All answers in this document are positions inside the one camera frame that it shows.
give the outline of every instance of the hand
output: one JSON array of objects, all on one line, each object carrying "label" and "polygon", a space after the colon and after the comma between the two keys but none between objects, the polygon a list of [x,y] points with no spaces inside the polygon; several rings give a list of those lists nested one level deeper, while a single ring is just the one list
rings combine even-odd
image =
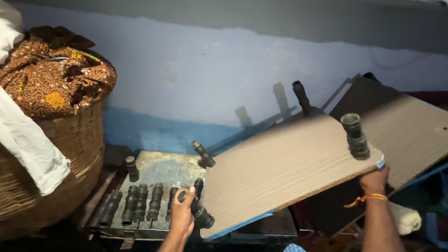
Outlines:
[{"label": "hand", "polygon": [[384,186],[388,180],[388,175],[389,165],[384,164],[380,169],[362,175],[359,178],[359,184],[366,195],[372,193],[384,195]]},{"label": "hand", "polygon": [[[194,217],[191,214],[190,205],[195,197],[194,187],[179,189],[174,196],[172,202],[172,215],[171,215],[171,227],[170,232],[180,235],[183,238],[188,238],[194,227]],[[184,202],[179,202],[177,196],[185,191],[186,197]]]}]

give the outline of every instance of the checkered cloth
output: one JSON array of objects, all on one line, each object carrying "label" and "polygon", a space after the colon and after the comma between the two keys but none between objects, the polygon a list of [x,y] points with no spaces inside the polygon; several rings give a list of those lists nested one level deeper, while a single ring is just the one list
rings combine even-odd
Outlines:
[{"label": "checkered cloth", "polygon": [[306,252],[306,251],[300,246],[291,243],[283,250],[283,252]]}]

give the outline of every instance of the forearm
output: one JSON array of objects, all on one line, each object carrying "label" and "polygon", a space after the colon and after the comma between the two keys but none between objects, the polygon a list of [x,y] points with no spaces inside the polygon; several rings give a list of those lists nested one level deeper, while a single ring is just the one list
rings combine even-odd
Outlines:
[{"label": "forearm", "polygon": [[182,252],[188,235],[170,231],[159,248],[159,252]]},{"label": "forearm", "polygon": [[379,199],[367,199],[366,204],[363,252],[404,252],[388,202]]}]

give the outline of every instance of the fingers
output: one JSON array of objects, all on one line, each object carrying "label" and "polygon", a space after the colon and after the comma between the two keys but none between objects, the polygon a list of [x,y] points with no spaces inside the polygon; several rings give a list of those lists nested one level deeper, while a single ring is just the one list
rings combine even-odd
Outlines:
[{"label": "fingers", "polygon": [[[179,200],[177,199],[177,197],[179,196],[179,194],[181,193],[181,192],[186,192],[186,195],[185,195],[185,200],[184,200],[184,202],[179,202]],[[193,199],[194,199],[194,197],[195,197],[195,194],[194,194],[194,192],[195,192],[195,188],[194,187],[190,187],[190,188],[181,188],[181,189],[179,189],[177,192],[176,192],[176,195],[174,196],[174,201],[173,201],[173,204],[185,204],[186,206],[190,206],[191,205],[191,202],[193,201]]]}]

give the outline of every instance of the brown patterned cloth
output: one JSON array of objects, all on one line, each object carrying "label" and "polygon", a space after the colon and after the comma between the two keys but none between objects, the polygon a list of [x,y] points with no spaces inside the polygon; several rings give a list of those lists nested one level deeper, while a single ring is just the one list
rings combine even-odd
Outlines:
[{"label": "brown patterned cloth", "polygon": [[64,27],[31,28],[0,65],[0,86],[32,119],[76,114],[115,86],[115,68],[93,46]]}]

